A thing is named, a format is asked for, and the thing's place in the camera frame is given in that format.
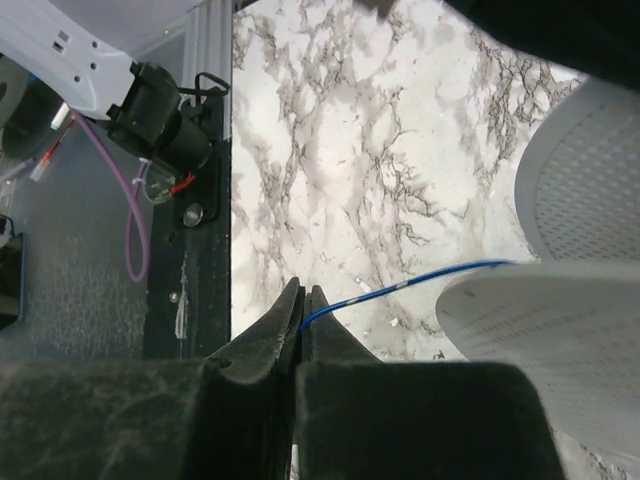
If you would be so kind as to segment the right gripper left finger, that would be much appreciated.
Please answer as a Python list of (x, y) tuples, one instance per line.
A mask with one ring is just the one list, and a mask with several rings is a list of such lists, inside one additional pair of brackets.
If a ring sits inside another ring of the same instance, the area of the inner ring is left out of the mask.
[(204, 359), (1, 370), (5, 479), (285, 479), (305, 290)]

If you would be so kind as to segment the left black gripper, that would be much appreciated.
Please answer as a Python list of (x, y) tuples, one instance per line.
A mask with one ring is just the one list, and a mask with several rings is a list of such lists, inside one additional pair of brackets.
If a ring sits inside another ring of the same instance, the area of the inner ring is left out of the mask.
[(602, 80), (639, 78), (637, 1), (450, 1), (495, 40)]

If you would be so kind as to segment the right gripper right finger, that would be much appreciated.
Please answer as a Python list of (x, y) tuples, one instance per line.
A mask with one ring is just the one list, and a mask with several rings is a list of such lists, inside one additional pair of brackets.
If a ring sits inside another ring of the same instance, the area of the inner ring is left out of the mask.
[(529, 378), (500, 362), (377, 359), (333, 315), (299, 337), (304, 479), (561, 479)]

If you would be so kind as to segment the grey plastic cable spool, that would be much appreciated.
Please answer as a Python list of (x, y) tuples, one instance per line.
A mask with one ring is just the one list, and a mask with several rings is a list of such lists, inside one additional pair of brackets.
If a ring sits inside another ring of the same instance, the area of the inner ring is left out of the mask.
[(474, 272), (436, 303), (468, 359), (518, 366), (575, 440), (639, 456), (639, 96), (589, 79), (543, 122), (515, 179), (538, 261)]

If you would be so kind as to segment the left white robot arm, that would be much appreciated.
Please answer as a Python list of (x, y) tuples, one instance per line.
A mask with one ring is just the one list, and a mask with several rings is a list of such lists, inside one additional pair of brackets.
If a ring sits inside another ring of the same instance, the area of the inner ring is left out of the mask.
[[(448, 7), (515, 50), (636, 90), (636, 1), (450, 1)], [(164, 69), (135, 61), (49, 1), (1, 4), (1, 51), (73, 110), (102, 123), (130, 153), (180, 172), (211, 162), (216, 139), (179, 105)]]

